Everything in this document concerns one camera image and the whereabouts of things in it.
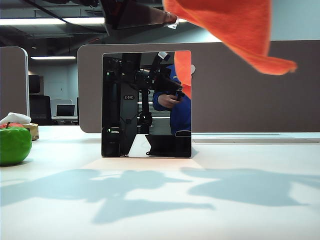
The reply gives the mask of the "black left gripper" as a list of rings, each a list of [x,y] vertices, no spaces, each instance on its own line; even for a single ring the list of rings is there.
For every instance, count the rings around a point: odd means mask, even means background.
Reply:
[[[100,0],[105,23],[112,29],[127,29],[144,26],[175,24],[175,14],[134,0]]]

